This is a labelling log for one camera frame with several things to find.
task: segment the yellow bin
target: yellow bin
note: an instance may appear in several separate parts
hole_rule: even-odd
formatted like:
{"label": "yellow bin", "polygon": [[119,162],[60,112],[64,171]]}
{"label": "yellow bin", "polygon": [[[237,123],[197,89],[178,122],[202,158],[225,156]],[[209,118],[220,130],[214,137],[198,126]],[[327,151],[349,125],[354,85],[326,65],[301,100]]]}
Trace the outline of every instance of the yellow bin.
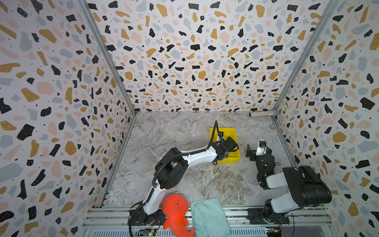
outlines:
{"label": "yellow bin", "polygon": [[[231,137],[236,143],[237,141],[237,134],[236,130],[230,127],[220,127],[218,129],[220,132],[224,132],[224,140],[226,140],[228,137]],[[210,137],[212,137],[213,128],[211,128]],[[217,140],[217,131],[215,132],[215,136],[213,138],[213,142]],[[219,163],[237,163],[237,161],[241,158],[240,151],[230,152],[229,157],[225,158],[223,160],[220,160]]]}

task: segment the terrazzo wallpaper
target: terrazzo wallpaper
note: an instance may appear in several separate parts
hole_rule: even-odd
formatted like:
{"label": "terrazzo wallpaper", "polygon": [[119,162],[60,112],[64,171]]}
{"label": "terrazzo wallpaper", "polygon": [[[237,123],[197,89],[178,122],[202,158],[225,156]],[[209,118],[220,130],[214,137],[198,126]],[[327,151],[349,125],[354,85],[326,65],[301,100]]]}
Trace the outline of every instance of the terrazzo wallpaper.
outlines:
{"label": "terrazzo wallpaper", "polygon": [[88,0],[137,111],[271,110],[329,1]]}
{"label": "terrazzo wallpaper", "polygon": [[129,112],[75,1],[0,7],[0,235],[78,236]]}
{"label": "terrazzo wallpaper", "polygon": [[343,237],[379,236],[379,1],[341,1],[279,111],[299,165],[332,192]]}

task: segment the mint green washcloth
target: mint green washcloth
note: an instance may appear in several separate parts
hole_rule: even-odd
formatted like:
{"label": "mint green washcloth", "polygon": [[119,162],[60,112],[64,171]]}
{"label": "mint green washcloth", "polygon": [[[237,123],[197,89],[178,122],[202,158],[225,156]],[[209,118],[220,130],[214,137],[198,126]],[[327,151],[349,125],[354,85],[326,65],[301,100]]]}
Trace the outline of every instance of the mint green washcloth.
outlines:
{"label": "mint green washcloth", "polygon": [[191,203],[196,237],[222,237],[230,232],[220,199],[211,198]]}

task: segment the orange stuffed animal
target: orange stuffed animal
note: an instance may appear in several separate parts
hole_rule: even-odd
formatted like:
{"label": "orange stuffed animal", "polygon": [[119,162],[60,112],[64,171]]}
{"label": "orange stuffed animal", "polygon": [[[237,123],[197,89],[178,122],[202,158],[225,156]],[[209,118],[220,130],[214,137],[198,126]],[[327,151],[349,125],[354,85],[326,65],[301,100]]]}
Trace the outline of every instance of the orange stuffed animal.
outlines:
{"label": "orange stuffed animal", "polygon": [[187,200],[179,194],[168,196],[162,205],[163,213],[167,216],[167,220],[163,224],[163,229],[171,227],[171,231],[177,237],[194,237],[195,230],[192,228],[189,232],[185,227],[188,226],[188,220],[185,218],[188,211]]}

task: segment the black bracket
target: black bracket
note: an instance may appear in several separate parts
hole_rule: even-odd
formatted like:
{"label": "black bracket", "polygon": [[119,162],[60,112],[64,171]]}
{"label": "black bracket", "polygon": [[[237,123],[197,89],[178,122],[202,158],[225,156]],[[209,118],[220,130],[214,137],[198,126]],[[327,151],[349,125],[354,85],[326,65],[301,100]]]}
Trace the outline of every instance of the black bracket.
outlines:
{"label": "black bracket", "polygon": [[250,221],[250,224],[289,224],[290,220],[288,219],[288,215],[285,213],[275,213],[270,215],[269,220],[265,220],[262,216],[263,208],[249,208],[247,210],[247,218]]}
{"label": "black bracket", "polygon": [[257,150],[252,150],[249,146],[249,144],[247,145],[247,148],[246,148],[246,155],[245,157],[249,157],[251,161],[255,161],[255,155],[257,153]]}
{"label": "black bracket", "polygon": [[146,215],[143,208],[137,210],[132,219],[132,214],[135,210],[129,212],[128,226],[148,226],[148,225],[163,225],[166,221],[166,215],[163,213],[162,209],[158,209],[157,212],[151,215]]}

